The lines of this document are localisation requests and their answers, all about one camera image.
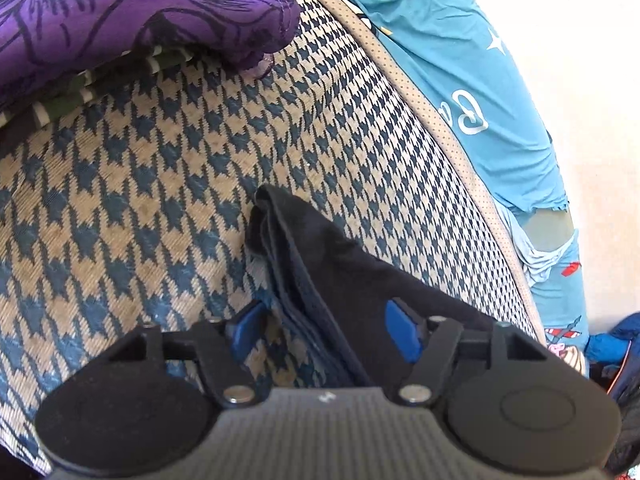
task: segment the houndstooth pattern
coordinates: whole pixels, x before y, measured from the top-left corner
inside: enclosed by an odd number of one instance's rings
[[[254,298],[277,312],[243,244],[263,182],[534,335],[439,147],[324,7],[298,2],[300,31],[262,81],[194,59],[86,105],[0,162],[0,440],[37,469],[48,469],[31,425],[44,395],[137,323],[184,330]],[[276,321],[248,363],[264,387],[322,383]]]

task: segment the purple floral blanket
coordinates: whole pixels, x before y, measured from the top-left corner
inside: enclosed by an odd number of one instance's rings
[[[128,50],[204,44],[244,70],[293,39],[295,0],[0,0],[0,111]]]

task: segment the houndstooth fabric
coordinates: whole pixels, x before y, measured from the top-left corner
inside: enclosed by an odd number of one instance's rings
[[[254,298],[276,306],[243,244],[263,182],[309,200],[369,253],[534,335],[439,147],[324,7],[298,1],[300,31],[263,80],[193,59],[0,161],[0,440],[37,469],[48,468],[31,425],[44,395],[137,323],[184,330]],[[322,383],[277,322],[249,364],[264,386]]]

